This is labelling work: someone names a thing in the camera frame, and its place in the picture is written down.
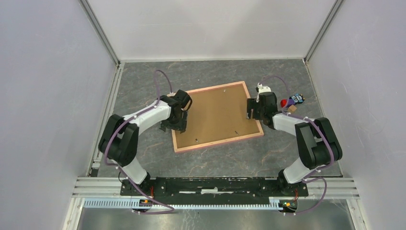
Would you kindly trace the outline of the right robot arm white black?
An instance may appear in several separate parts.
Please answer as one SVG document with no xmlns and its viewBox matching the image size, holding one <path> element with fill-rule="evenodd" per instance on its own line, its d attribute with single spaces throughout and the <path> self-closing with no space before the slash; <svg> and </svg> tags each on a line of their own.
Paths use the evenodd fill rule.
<svg viewBox="0 0 406 230">
<path fill-rule="evenodd" d="M 276 188 L 283 196 L 290 195 L 296 184 L 308 182 L 311 175 L 342 158 L 342 148 L 327 118 L 311 119 L 279 110 L 273 92 L 248 98 L 247 118 L 296 137 L 299 157 L 277 177 Z"/>
</svg>

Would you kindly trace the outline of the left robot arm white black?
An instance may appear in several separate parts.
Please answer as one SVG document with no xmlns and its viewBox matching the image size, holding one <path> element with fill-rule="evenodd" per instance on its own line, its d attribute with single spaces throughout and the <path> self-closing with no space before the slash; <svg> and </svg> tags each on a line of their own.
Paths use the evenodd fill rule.
<svg viewBox="0 0 406 230">
<path fill-rule="evenodd" d="M 162 95 L 147 108 L 133 114 L 109 117 L 104 128 L 98 149 L 105 160 L 110 160 L 131 180 L 132 189 L 138 195 L 145 195 L 150 190 L 149 173 L 136 158 L 139 136 L 155 124 L 160 129 L 185 132 L 188 110 L 192 98 L 183 90 L 172 96 Z"/>
</svg>

